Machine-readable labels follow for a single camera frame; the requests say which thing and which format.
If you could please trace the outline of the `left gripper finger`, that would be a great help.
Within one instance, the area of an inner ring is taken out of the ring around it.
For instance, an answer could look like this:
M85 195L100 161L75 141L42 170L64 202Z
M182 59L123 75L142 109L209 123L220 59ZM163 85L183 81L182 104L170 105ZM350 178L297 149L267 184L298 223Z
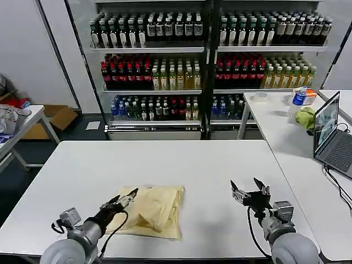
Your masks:
M107 209L111 208L113 205L116 204L116 202L119 200L120 195L115 196L114 198L110 199L108 202L104 203L100 209Z
M122 208L127 208L134 201L138 193L138 190L139 190L138 188L135 188L128 194L120 197L117 201L117 205L119 205Z

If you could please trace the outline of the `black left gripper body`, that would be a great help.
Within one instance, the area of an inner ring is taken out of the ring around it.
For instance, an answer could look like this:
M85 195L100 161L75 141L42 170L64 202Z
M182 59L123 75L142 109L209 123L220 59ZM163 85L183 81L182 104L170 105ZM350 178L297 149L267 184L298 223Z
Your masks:
M122 213L124 207L121 203L105 203L100 207L99 212L87 219L88 222L93 222L100 227L101 233L104 234L107 226L113 221L116 214Z

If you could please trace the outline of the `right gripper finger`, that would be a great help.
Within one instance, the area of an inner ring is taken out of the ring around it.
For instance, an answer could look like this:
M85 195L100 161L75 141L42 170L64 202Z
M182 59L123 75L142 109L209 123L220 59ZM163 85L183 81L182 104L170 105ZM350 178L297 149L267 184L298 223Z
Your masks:
M240 190L232 180L230 180L230 184L232 189L232 197L235 198L235 200L241 203L242 205L246 205L246 202L248 198L250 198L250 195L245 191Z
M258 191L255 192L256 195L262 195L262 196L270 196L270 187L268 185L265 185L262 181L254 177L254 182L256 186L258 187Z

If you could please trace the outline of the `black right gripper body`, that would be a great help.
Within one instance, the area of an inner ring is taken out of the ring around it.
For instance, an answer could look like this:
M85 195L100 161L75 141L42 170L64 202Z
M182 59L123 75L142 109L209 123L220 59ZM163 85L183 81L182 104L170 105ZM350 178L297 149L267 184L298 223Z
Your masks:
M265 217L266 209L272 209L271 195L263 191L247 192L243 198L243 205L250 207L255 212L255 217Z

